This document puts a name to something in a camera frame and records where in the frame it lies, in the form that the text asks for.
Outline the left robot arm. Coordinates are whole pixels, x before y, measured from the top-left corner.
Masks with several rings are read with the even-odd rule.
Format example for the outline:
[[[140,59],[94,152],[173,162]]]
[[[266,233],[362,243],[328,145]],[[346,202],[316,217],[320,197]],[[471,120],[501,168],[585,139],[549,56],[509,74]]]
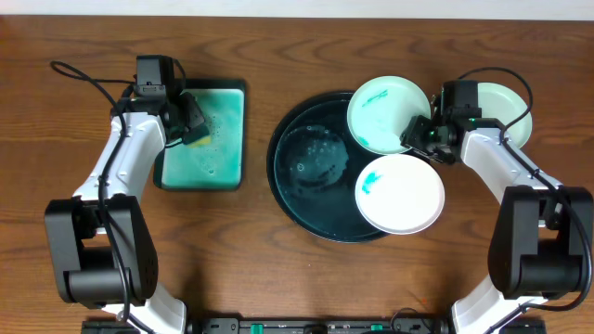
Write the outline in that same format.
[[[59,297],[116,315],[140,333],[188,333],[187,306],[158,279],[157,252],[140,208],[151,168],[171,141],[205,123],[195,97],[122,97],[96,166],[69,199],[45,209]]]

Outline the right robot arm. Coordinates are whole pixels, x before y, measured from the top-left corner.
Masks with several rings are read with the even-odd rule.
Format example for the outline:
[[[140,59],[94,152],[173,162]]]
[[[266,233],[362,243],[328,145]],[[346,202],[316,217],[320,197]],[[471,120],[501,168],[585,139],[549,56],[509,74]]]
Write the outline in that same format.
[[[433,161],[465,164],[499,203],[488,275],[452,305],[442,332],[498,333],[530,309],[565,312],[585,300],[593,280],[593,197],[585,188],[540,170],[497,119],[415,116],[401,142]]]

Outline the white plate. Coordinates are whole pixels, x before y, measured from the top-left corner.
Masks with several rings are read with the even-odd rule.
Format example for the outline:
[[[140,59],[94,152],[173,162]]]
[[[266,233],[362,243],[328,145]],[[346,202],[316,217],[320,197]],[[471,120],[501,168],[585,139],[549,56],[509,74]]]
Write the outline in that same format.
[[[382,232],[411,235],[432,225],[445,207],[437,171],[409,155],[388,155],[369,163],[355,183],[356,207]]]

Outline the green plate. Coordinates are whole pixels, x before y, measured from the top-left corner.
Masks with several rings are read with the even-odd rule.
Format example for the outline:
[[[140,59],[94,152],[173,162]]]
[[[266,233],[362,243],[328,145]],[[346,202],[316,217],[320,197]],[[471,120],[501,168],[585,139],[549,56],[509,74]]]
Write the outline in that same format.
[[[513,90],[499,83],[478,83],[478,106],[484,118],[496,118],[507,125],[527,109],[524,100]],[[507,133],[518,148],[529,140],[533,130],[532,114],[526,114]]]
[[[392,155],[408,151],[400,136],[415,116],[431,117],[424,92],[404,77],[381,76],[354,92],[346,120],[350,134],[362,148],[379,155]]]

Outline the yellow green sponge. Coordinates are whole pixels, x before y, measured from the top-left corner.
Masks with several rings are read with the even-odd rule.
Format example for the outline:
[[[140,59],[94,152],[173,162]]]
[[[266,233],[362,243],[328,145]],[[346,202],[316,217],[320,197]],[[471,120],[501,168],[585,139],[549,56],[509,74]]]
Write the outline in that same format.
[[[211,134],[207,124],[189,128],[184,134],[182,143],[189,148],[197,148],[208,145],[211,142]]]

